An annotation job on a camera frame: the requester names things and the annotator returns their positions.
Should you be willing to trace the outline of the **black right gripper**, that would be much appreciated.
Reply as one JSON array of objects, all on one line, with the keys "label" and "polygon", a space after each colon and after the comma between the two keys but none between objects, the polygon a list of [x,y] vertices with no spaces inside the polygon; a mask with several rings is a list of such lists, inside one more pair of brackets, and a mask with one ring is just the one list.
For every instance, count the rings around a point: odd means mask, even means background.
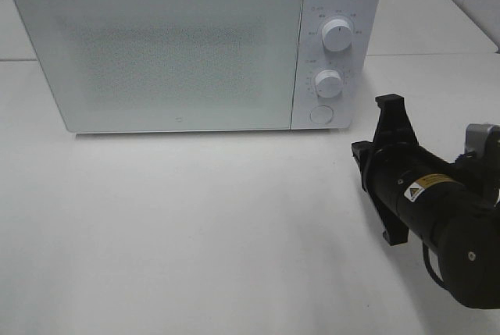
[{"label": "black right gripper", "polygon": [[362,188],[384,226],[390,246],[408,242],[409,230],[430,228],[430,206],[416,181],[430,172],[430,152],[419,146],[397,94],[375,97],[380,115],[372,141],[352,143]]}]

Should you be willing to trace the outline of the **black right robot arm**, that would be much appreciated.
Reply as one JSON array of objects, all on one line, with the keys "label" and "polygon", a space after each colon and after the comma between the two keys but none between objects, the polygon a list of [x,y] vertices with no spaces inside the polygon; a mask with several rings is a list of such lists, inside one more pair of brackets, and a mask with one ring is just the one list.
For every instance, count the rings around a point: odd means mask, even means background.
[{"label": "black right robot arm", "polygon": [[499,306],[499,128],[471,123],[454,162],[418,142],[402,96],[376,99],[371,141],[352,144],[363,190],[390,245],[422,242],[433,281],[468,308]]}]

